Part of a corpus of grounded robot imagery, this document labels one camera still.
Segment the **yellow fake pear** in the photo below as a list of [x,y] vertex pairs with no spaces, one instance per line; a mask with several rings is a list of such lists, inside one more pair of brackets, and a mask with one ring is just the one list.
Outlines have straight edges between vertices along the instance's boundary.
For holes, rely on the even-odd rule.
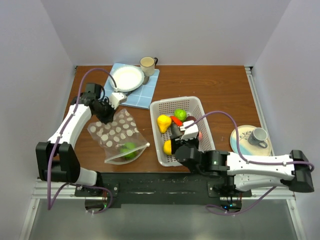
[[172,124],[172,119],[167,115],[160,115],[157,118],[157,125],[159,128],[159,131],[162,134],[164,134],[167,131],[167,129],[171,126],[171,124]]

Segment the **yellow fake pepper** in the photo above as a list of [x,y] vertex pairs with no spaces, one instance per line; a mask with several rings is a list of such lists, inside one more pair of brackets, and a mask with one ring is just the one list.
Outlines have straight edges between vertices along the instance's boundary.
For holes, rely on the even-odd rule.
[[171,156],[172,155],[172,144],[171,144],[171,140],[166,140],[163,144],[163,152],[168,155]]

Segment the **green fake apple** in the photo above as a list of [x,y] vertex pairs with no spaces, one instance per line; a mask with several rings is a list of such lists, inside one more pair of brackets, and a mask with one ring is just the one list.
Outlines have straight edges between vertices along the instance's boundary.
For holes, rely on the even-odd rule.
[[178,108],[174,111],[174,116],[180,121],[184,122],[188,115],[184,109]]

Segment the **clear polka dot zip bag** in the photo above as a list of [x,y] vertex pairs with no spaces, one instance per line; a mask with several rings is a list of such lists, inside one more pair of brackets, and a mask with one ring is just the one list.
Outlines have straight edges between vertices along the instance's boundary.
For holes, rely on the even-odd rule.
[[[131,163],[138,159],[150,146],[150,143],[138,130],[133,116],[125,108],[114,115],[112,122],[102,123],[97,121],[91,123],[87,130],[92,139],[104,149],[104,162],[106,164],[124,165]],[[133,151],[136,151],[137,155],[133,159],[125,159],[124,155],[128,153],[120,152],[120,148],[127,142],[136,145]]]

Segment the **dark green fake vegetable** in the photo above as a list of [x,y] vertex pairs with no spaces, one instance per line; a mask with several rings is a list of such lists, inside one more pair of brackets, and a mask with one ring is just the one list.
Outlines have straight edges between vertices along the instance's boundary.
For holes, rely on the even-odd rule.
[[131,160],[133,158],[136,157],[137,152],[134,151],[134,149],[136,148],[135,143],[133,142],[127,142],[125,143],[121,148],[120,148],[120,152],[121,153],[127,153],[126,155],[124,155],[123,157],[126,160]]

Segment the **pink fake peach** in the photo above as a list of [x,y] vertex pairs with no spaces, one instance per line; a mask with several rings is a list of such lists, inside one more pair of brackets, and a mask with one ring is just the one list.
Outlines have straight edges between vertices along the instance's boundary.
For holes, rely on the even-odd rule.
[[201,141],[203,138],[203,134],[201,132],[198,133],[198,140]]

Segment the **red fake chili pepper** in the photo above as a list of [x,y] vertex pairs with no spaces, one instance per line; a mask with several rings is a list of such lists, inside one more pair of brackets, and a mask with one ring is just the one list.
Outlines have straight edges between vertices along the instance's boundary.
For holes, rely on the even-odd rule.
[[172,122],[175,123],[178,127],[183,126],[183,122],[179,118],[177,118],[175,116],[171,116],[170,118],[171,118]]

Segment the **purple fake fruit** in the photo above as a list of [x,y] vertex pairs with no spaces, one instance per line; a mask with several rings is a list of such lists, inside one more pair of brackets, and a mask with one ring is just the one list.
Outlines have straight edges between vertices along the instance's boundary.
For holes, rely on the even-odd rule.
[[197,119],[194,117],[194,116],[191,116],[191,115],[189,115],[189,116],[187,116],[187,118],[185,119],[185,121],[186,122],[188,122],[188,121],[196,121]]

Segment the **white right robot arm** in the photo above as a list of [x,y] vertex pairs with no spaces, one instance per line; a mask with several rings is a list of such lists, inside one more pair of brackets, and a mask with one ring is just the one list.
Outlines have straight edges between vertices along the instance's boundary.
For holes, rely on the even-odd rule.
[[192,126],[164,143],[163,151],[192,174],[218,179],[218,192],[237,193],[265,187],[286,187],[296,193],[312,193],[314,167],[301,150],[279,156],[244,155],[239,152],[199,150],[199,130]]

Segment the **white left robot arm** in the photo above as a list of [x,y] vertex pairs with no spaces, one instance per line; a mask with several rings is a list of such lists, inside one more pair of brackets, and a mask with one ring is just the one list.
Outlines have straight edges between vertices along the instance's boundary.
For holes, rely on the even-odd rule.
[[85,91],[72,99],[58,130],[46,142],[36,145],[39,178],[48,184],[62,182],[84,186],[92,196],[99,196],[104,190],[101,173],[81,167],[74,148],[92,116],[96,116],[101,123],[111,123],[125,99],[121,92],[105,96],[101,85],[88,83]]

